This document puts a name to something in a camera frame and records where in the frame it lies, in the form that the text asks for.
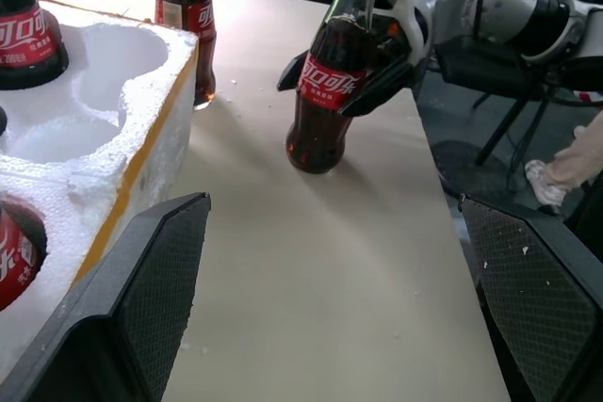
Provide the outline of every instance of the styrofoam box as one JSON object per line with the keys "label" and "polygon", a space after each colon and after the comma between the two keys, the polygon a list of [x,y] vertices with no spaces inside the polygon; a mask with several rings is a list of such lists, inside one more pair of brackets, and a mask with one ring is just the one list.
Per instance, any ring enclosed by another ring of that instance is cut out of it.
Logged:
{"label": "styrofoam box", "polygon": [[0,382],[129,220],[166,199],[190,134],[193,34],[41,6],[60,23],[70,65],[41,87],[0,91],[0,194],[33,208],[48,238],[40,273],[0,312]]}

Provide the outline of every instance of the floor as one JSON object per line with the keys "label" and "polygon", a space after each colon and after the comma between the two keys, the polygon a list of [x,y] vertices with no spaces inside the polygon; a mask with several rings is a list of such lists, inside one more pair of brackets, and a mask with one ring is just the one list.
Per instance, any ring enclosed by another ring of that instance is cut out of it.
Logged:
{"label": "floor", "polygon": [[[423,87],[417,99],[418,111],[423,120],[425,132],[430,145],[443,140],[461,140],[477,146],[483,145],[507,113],[513,100],[493,96],[477,111],[471,110],[471,105],[481,96],[481,93],[466,88],[446,84],[437,73],[428,72]],[[529,126],[538,104],[531,103],[520,115],[509,131],[509,137],[514,142],[523,135]],[[525,160],[541,159],[550,161],[554,154],[567,147],[573,140],[573,130],[579,124],[588,124],[598,112],[594,108],[573,108],[561,105],[551,105],[538,128],[536,135],[526,154]],[[508,137],[503,138],[496,147],[494,154],[504,163],[508,163],[513,153],[513,145]],[[531,189],[517,173],[521,183],[515,193],[509,192],[508,202],[516,202],[531,208],[539,206]],[[571,194],[563,206],[563,213],[569,215],[581,198],[580,191]],[[457,234],[463,245],[465,258],[474,280],[477,279],[478,269],[471,252],[466,227],[457,209],[457,201],[448,197],[450,213],[454,220]]]}

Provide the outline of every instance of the black cable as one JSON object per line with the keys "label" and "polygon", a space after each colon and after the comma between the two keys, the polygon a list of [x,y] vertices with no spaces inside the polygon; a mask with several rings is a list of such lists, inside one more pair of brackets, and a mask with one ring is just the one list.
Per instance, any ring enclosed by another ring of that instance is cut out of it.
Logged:
{"label": "black cable", "polygon": [[478,0],[475,7],[475,20],[473,21],[473,40],[480,40],[481,13],[483,11],[483,0]]}
{"label": "black cable", "polygon": [[[534,75],[535,75],[535,78],[532,82],[530,89],[528,89],[526,91],[525,97],[522,97],[521,99],[524,99],[524,100],[532,99],[533,95],[536,93],[536,91],[541,86],[541,84],[542,84],[541,81],[542,81],[543,75],[538,72],[536,72]],[[544,98],[541,101],[541,103],[548,104],[548,99],[549,98]],[[519,164],[523,163],[523,156],[526,154],[526,150],[528,149],[528,146],[531,143],[531,139],[533,138],[533,136],[536,132],[536,129],[538,128],[538,124],[540,123],[540,120],[542,119],[542,116],[544,115],[545,110],[546,110],[545,106],[544,107],[542,107],[542,105],[539,106],[538,112],[536,112],[536,116],[532,120],[530,126],[528,127],[528,129],[526,130],[524,135],[520,138],[520,140],[516,144],[511,139],[509,130],[506,131],[507,138],[509,139],[509,141],[511,142],[511,145],[513,146],[513,154],[511,155],[511,162],[509,163],[509,166],[507,168],[507,181],[506,181],[507,190],[512,193],[517,193],[519,191],[518,188],[511,188],[511,180],[513,178],[513,175],[517,172],[517,168],[519,167]]]}
{"label": "black cable", "polygon": [[509,132],[509,129],[507,129],[507,132],[505,132],[505,136],[509,140],[509,143],[511,143],[511,146],[513,147],[513,149],[516,150],[517,143],[515,143],[515,140],[511,137],[511,133]]}

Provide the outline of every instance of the beige tabletop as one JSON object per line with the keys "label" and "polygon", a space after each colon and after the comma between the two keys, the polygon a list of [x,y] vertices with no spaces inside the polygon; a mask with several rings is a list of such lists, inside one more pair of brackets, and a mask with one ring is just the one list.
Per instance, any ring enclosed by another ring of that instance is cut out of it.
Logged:
{"label": "beige tabletop", "polygon": [[[139,19],[154,0],[58,0]],[[166,402],[508,401],[412,95],[354,120],[336,170],[293,169],[277,93],[326,6],[214,0],[219,94],[173,196],[211,194]]]}

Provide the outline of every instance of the white sneaker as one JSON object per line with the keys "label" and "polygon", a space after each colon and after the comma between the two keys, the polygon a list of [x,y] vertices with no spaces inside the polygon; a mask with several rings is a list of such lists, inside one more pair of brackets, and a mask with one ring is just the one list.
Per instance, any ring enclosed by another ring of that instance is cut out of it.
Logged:
{"label": "white sneaker", "polygon": [[582,134],[584,134],[585,130],[586,130],[586,126],[576,126],[574,128],[574,138],[578,138],[578,136],[581,136]]}
{"label": "white sneaker", "polygon": [[530,181],[536,199],[544,205],[561,206],[567,190],[558,185],[545,182],[546,164],[541,160],[532,160],[526,164],[526,178]]}

